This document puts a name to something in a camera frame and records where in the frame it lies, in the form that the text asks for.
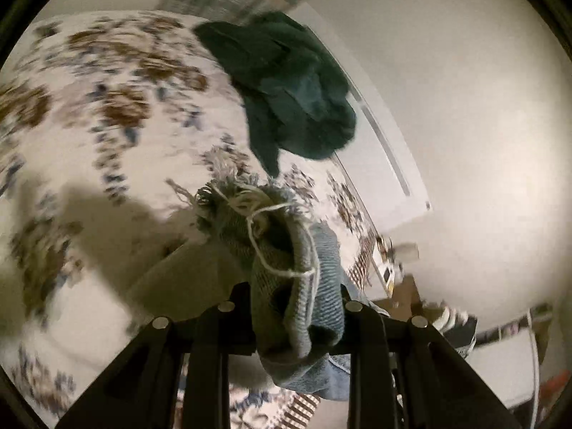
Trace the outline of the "ripped blue denim shorts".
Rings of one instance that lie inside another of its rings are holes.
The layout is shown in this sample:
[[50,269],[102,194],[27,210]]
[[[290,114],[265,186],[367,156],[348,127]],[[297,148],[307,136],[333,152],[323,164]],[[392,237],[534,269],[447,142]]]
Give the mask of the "ripped blue denim shorts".
[[312,228],[330,227],[310,216],[289,189],[263,184],[254,176],[213,179],[196,194],[174,181],[169,184],[195,209],[200,230],[231,258],[241,281],[250,287],[259,362],[252,368],[254,378],[247,380],[246,366],[234,360],[237,382],[252,388],[277,385],[272,372],[304,352],[292,344],[293,321],[309,323],[305,301],[297,295],[308,290],[315,297],[318,290],[320,267]]

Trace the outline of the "brown cardboard box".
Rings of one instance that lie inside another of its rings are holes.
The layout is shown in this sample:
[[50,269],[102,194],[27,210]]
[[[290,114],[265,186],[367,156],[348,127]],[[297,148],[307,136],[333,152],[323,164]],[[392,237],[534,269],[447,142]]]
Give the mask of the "brown cardboard box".
[[378,307],[387,311],[397,321],[409,321],[414,316],[422,316],[423,304],[412,275],[408,274],[394,288],[391,298],[373,301]]

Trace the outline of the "white bedside table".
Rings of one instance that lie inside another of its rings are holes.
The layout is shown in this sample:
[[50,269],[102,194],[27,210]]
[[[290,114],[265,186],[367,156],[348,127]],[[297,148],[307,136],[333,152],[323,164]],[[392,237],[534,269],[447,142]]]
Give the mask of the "white bedside table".
[[393,247],[377,243],[372,254],[376,275],[388,297],[394,294],[395,286],[402,282],[402,269]]

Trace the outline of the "cream cylindrical lamp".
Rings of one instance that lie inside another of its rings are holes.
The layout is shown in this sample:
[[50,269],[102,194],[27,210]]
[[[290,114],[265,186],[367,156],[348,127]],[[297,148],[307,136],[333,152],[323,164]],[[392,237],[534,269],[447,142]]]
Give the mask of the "cream cylindrical lamp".
[[416,243],[407,242],[393,246],[393,258],[398,263],[418,261],[420,258],[419,247]]

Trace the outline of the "white bed headboard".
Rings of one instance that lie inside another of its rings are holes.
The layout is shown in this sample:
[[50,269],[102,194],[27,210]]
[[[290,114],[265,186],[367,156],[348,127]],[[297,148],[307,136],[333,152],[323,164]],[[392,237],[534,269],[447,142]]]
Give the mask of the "white bed headboard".
[[348,102],[357,125],[355,138],[336,158],[373,225],[388,232],[430,212],[419,168],[368,73],[312,6],[302,3],[290,16],[313,32],[348,79]]

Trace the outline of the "floral white bed cover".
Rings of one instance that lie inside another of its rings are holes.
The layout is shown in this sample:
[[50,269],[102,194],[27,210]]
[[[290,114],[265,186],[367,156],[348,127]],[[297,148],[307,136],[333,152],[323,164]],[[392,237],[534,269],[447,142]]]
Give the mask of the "floral white bed cover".
[[[28,26],[1,72],[1,372],[41,428],[59,420],[147,324],[187,321],[241,275],[174,181],[226,176],[289,189],[335,233],[344,270],[373,233],[335,158],[249,145],[241,94],[194,33],[207,21],[94,12]],[[231,355],[230,426],[303,428],[325,399],[254,378]]]

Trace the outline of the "dark green velvet blanket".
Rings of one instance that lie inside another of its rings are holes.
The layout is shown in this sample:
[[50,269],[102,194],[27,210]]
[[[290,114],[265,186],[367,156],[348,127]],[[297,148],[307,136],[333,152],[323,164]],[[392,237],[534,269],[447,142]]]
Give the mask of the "dark green velvet blanket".
[[194,33],[241,94],[250,149],[269,176],[280,174],[281,151],[324,160],[355,137],[345,73],[290,16],[269,12],[244,25],[205,22]]

